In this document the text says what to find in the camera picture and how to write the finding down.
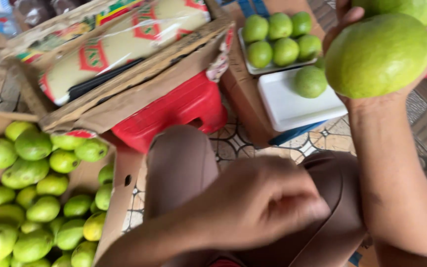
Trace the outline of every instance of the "red plastic stool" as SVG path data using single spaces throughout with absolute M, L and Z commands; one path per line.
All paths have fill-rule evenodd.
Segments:
M 147 153 L 154 136 L 171 125 L 198 119 L 199 130 L 209 134 L 225 126 L 227 117 L 217 84 L 202 71 L 111 130 L 128 146 Z

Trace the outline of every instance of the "brown pants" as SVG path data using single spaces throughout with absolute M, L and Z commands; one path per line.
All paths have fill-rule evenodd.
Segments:
M 165 266 L 207 266 L 219 255 L 246 266 L 341 267 L 365 235 L 357 158 L 344 152 L 310 155 L 307 169 L 332 210 L 324 221 L 268 246 L 248 251 L 193 251 Z M 169 212 L 200 194 L 217 177 L 210 140 L 191 126 L 174 126 L 158 136 L 148 154 L 145 219 Z

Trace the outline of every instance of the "white foam tray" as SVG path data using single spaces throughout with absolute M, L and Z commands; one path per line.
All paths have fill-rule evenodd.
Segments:
M 347 114 L 347 109 L 329 85 L 318 98 L 308 99 L 296 94 L 292 80 L 299 70 L 267 74 L 258 80 L 263 104 L 273 129 L 278 132 Z
M 276 71 L 280 71 L 280 70 L 287 70 L 287 69 L 294 68 L 294 67 L 301 67 L 304 65 L 315 63 L 317 61 L 317 58 L 314 58 L 313 60 L 308 61 L 308 62 L 297 62 L 297 63 L 290 64 L 286 67 L 278 67 L 275 64 L 273 64 L 273 62 L 270 62 L 264 68 L 255 68 L 252 66 L 252 64 L 250 64 L 248 62 L 248 59 L 247 59 L 248 55 L 246 53 L 246 45 L 245 45 L 245 42 L 243 41 L 243 36 L 241 35 L 242 30 L 243 30 L 243 28 L 238 29 L 238 39 L 240 39 L 241 50 L 243 51 L 243 57 L 245 58 L 246 68 L 248 69 L 248 72 L 252 75 L 258 75 L 258 74 L 269 73 L 269 72 L 276 72 Z

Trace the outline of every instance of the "hand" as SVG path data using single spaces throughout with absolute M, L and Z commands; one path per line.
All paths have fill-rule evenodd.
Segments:
M 330 209 L 306 170 L 269 156 L 232 162 L 180 212 L 204 247 L 236 249 L 269 244 Z
M 347 26 L 359 21 L 365 13 L 364 9 L 360 7 L 354 7 L 351 9 L 350 0 L 337 0 L 336 12 L 339 24 L 336 27 L 331 28 L 329 33 L 327 33 L 327 35 L 325 36 L 323 41 L 324 54 L 327 53 L 329 46 L 331 45 L 332 41 L 337 37 L 337 35 L 339 35 L 339 33 Z M 383 105 L 393 106 L 399 104 L 404 106 L 408 94 L 423 80 L 426 74 L 427 68 L 424 70 L 423 74 L 419 76 L 414 82 L 412 82 L 402 90 L 391 94 L 362 99 L 349 99 L 341 95 L 339 97 L 344 102 L 345 106 L 347 106 L 349 112 L 363 111 L 369 109 L 374 110 L 375 108 L 382 108 Z

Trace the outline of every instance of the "styrofoam tray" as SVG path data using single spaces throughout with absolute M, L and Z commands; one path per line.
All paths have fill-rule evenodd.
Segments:
M 273 129 L 283 132 L 347 114 L 329 85 L 318 98 L 308 99 L 296 94 L 292 80 L 298 70 L 300 68 L 259 78 L 258 89 Z
M 290 64 L 286 67 L 277 67 L 275 64 L 273 64 L 273 62 L 270 62 L 264 68 L 255 68 L 252 66 L 252 64 L 250 64 L 248 62 L 248 59 L 247 59 L 248 55 L 246 53 L 246 45 L 245 45 L 245 42 L 243 41 L 243 36 L 241 35 L 242 30 L 243 30 L 243 28 L 238 29 L 238 39 L 240 39 L 241 50 L 243 51 L 243 57 L 245 58 L 246 68 L 248 69 L 248 72 L 252 75 L 258 75 L 258 74 L 269 73 L 269 72 L 276 72 L 276 71 L 280 71 L 280 70 L 287 70 L 287 69 L 294 68 L 294 67 L 301 67 L 304 65 L 312 64 L 312 63 L 317 61 L 317 58 L 314 58 L 313 60 L 308 61 L 308 62 L 297 62 L 297 63 Z

